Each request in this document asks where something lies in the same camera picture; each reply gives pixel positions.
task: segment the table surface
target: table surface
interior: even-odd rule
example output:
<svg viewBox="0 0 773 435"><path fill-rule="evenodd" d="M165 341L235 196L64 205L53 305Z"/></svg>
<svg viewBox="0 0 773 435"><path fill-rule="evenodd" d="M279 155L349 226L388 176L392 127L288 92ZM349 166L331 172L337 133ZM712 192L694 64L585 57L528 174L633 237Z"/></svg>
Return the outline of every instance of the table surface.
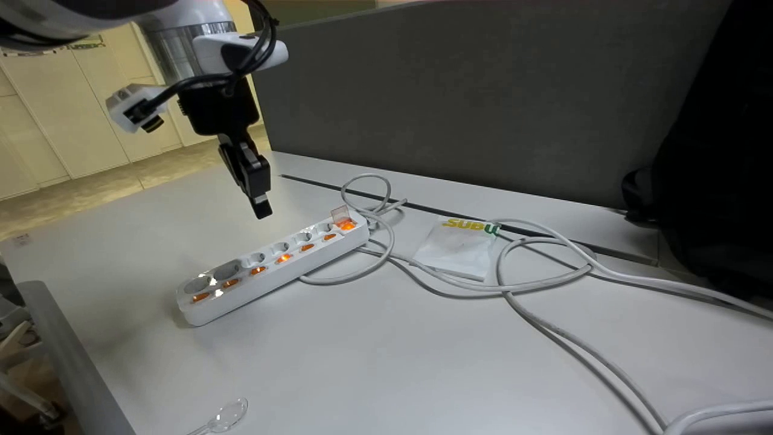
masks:
<svg viewBox="0 0 773 435"><path fill-rule="evenodd" d="M178 285L329 215L340 196L320 183L357 174L388 176L394 196L415 205L546 222L639 259L601 255L608 266L668 274L646 266L659 237L605 207L283 152L271 160L271 219L254 219L227 172L212 168L3 247L16 279L47 285L29 291L32 311L86 431L191 431L235 398L249 398L235 435L643 431L598 378L501 300L441 300L394 266L344 285L293 282L186 325L172 296ZM413 253L435 222L437 213L408 207L396 250ZM504 270L511 279L561 273L528 253L508 259ZM667 419L773 395L773 334L758 318L592 278L522 301L622 366Z"/></svg>

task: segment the white power strip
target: white power strip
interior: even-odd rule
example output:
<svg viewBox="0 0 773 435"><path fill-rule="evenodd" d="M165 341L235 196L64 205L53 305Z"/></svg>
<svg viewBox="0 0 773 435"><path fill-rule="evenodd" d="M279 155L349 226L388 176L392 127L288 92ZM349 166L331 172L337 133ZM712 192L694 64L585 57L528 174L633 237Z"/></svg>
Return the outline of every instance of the white power strip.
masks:
<svg viewBox="0 0 773 435"><path fill-rule="evenodd" d="M349 207L335 207L329 219L198 273L177 289L177 307L191 325L208 323L354 250L366 239L366 219Z"/></svg>

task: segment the cable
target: cable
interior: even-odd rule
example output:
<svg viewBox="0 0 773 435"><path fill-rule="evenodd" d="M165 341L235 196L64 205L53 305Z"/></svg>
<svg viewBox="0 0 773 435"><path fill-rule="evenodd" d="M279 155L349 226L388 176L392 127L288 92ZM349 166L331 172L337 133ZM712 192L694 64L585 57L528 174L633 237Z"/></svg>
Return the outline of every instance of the cable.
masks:
<svg viewBox="0 0 773 435"><path fill-rule="evenodd" d="M360 181L360 179L378 179L383 181L383 196L378 199L378 205L373 207L357 207L347 199L347 186ZM650 404L650 398L634 387L634 381L620 369L615 366L610 360L605 360L601 353L596 353L592 346L586 346L581 337L573 335L569 331L530 313L528 308L524 308L518 301L517 301L517 295L526 295L526 291L538 291L538 289L552 289L552 288L561 288L561 285L568 285L573 279L579 279L585 274L592 274L592 278L601 278L601 279L614 279L614 282L626 282L626 285L634 285L634 288L644 288L644 289L656 289L656 291L668 291L668 295L680 295L680 296L689 296L689 300L698 300L698 301L719 301L719 305L729 305L732 308L739 308L739 311L745 311L745 313L755 313L755 315L764 315L764 318L773 318L773 311L768 308L761 308L755 305L749 305L743 300L736 300L736 296L729 296L729 295L723 295L723 291L714 291L714 289L704 289L704 288L698 288L698 285L685 285L685 282L677 282L677 279L662 279L662 278L644 278L644 274L630 274L630 273L617 273L603 263L598 263L594 259L592 250L576 247L575 241L569 241L564 233L546 226L546 224L538 224L538 222L528 222L528 219L518 219L518 216L500 216L500 219L489 219L494 224L501 226L501 222L514 222L514 224L528 224L528 226L535 226L551 237L522 237L518 241L508 241L504 248L498 253L494 259L494 285L474 285L468 279L457 279L457 278L450 278L447 273L441 270L435 270L430 266L422 266L408 255L398 255L394 253L394 231L392 231L392 224L383 224L381 222L381 215L383 213L392 213L392 209L398 209L398 203L392 199L392 183L388 179L383 176L377 176L377 174L365 174L365 176L354 176L349 181L344 181L340 186L340 198L344 205L349 205L352 209L357 209L360 215L365 215L370 219L370 224L373 228L387 228L388 233L388 241L377 241L377 239L370 239L371 243L381 247L381 253L377 250L366 250L366 248L360 248L363 253L371 253L371 255L378 255L377 263L371 263L370 268L360 270L360 273L352 273L352 274L344 274L344 278L335 278L335 279L320 279L315 285L331 285L331 282L349 282L349 279L357 279L371 270L377 270L378 266L383 263L392 263L396 266L398 270L404 270L408 278L413 278L422 289L431 291L431 295L439 295L439 296L450 296L450 300L498 300L498 296L504 296L508 305L528 323L533 325L538 334L544 334L549 341L552 341L556 346L561 346L563 349L568 349L576 363L581 363L614 395L620 398L620 404L643 423L644 429L650 431L662 431L667 429L663 435L680 435L689 425L698 423L698 419L704 419L704 418L716 418L716 415L732 415L732 413L755 413L755 410L773 410L773 400L753 400L753 404L726 404L726 406L714 406L714 408L700 408L700 410L694 410L694 413L685 413L680 415L678 419L674 419L672 425L663 423L663 418L656 413L656 408ZM564 260L558 260L556 255L549 255L538 248L533 248L533 243L561 243L561 247L568 247L573 248L579 259L581 259L581 266L575 266L575 263L564 263ZM501 282L501 260L509 250L514 248L530 248L556 263L563 263L568 268L573 268L569 273L563 273L563 274L556 274L556 278L546 278L546 279L530 279L530 282ZM452 285L452 288L462 288L462 289L474 289L477 295L454 295L454 291L444 291L444 289L437 289L431 285L427 285L422 278L418 278L408 266ZM603 369L608 369L620 383L626 383L626 388L637 398L637 404L646 410L643 413L643 408L637 404L633 404L628 398L628 393L608 378L608 375L603 375L594 363L586 360L586 353L588 357L594 357L594 363L598 363Z"/></svg>
<svg viewBox="0 0 773 435"><path fill-rule="evenodd" d="M377 179L377 181L383 183L383 196L381 196L381 203L378 203L377 207L357 207L357 205L352 205L352 199L347 198L347 186L354 183L354 181L363 181L363 179ZM363 278L363 274L373 273L377 268L381 268L381 266L392 259L392 250L394 250L396 239L394 239L392 224L383 222L383 215L387 215L387 213L394 213L394 209L400 213L400 207L398 207L396 199L392 199L392 183L388 183L388 179L387 179L387 176L378 176L378 174L352 176L349 181L344 181L344 183L340 186L340 199L342 199L347 207L352 207L354 213L360 213L373 231L377 231L377 228L383 228L383 231L387 231L387 243L381 243L381 241L377 241L377 239L370 239L370 241L383 247L383 250L381 250L381 255L378 255L371 266L366 266L366 268L363 268L363 270L357 270L357 273L337 274L337 278L329 278L329 279L313 279L311 274L300 274L300 278L297 278L300 282L306 282L306 285L340 285L340 282L349 282L349 279L357 279L357 278Z"/></svg>
<svg viewBox="0 0 773 435"><path fill-rule="evenodd" d="M773 400L749 400L749 404L724 404L712 408L698 408L694 413L680 415L674 419L663 435L680 435L685 427L690 427L698 419L719 418L719 415L735 415L735 413L761 413L773 410Z"/></svg>
<svg viewBox="0 0 773 435"><path fill-rule="evenodd" d="M394 248L394 228L383 226L383 231L387 231L388 241L383 243L381 255L371 266L366 266L357 273L337 274L337 278L329 278L329 279L313 279L311 274L300 274L297 279L305 285L342 285L342 282L352 282L352 279L360 279L363 274L373 273L377 268L381 268L388 260L392 248Z"/></svg>
<svg viewBox="0 0 773 435"><path fill-rule="evenodd" d="M568 334L564 328L558 328L538 315L533 315L528 308L524 308L511 291L504 291L508 305L511 307L511 311L517 311L526 323L530 323L541 335L546 335L549 341L552 341L558 347L563 347L564 353L569 353L579 364L585 364L633 415L634 419L646 427L650 431L662 431L663 429L663 419L659 418L659 413L655 410L655 406L644 398L644 393L639 388L634 388L634 383L630 381L630 376L622 375L622 369L617 369L615 364L610 364L601 353L596 353L592 346L581 343L576 335ZM596 363L601 363L608 371L614 371L626 387L628 390L634 393L634 398L646 408L650 415L644 415L598 366L594 366L581 353L576 353L573 346L581 347L585 353L588 353Z"/></svg>
<svg viewBox="0 0 773 435"><path fill-rule="evenodd" d="M262 64L262 46L266 46L266 30L267 30L267 42L274 42L274 18L271 12L262 6L259 0L243 0L249 6L249 17L259 30L259 41L251 46L251 51L243 56L242 64L237 67L239 75L254 70L251 64Z"/></svg>
<svg viewBox="0 0 773 435"><path fill-rule="evenodd" d="M530 226L538 226L544 231L549 231L551 237L561 239L564 247L569 247L575 253L579 253L586 263L594 266L594 274L598 270L601 278L605 279L614 279L614 282L626 282L626 285L634 285L634 288L646 288L646 289L656 289L656 291L672 291L672 295L680 295L680 296L689 296L689 300L698 300L698 301L704 301L704 300L716 300L716 301L724 301L739 311L749 311L749 313L755 313L761 318L768 318L773 320L773 311L764 308L764 307L755 307L755 305L749 305L743 300L736 300L732 295L724 295L724 291L714 291L714 289L704 289L704 288L698 288L698 285L689 285L689 282L677 282L677 279L662 279L662 278L644 278L644 274L628 274L628 273L617 273L603 263L598 263L594 255L588 255L581 247L576 247L575 241L569 241L564 233L546 226L546 224L538 224L538 222L528 222L528 219L518 219L518 216L501 216L501 219L493 219L493 222L517 222L517 224L530 224Z"/></svg>

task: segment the gray wall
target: gray wall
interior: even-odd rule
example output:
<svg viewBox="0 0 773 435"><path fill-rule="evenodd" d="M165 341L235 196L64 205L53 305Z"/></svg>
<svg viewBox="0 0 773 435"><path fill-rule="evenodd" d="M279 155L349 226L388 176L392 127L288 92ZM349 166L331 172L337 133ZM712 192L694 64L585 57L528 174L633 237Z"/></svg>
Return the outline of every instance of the gray wall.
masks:
<svg viewBox="0 0 773 435"><path fill-rule="evenodd" d="M617 205L729 0L452 0L293 27L274 150Z"/></svg>

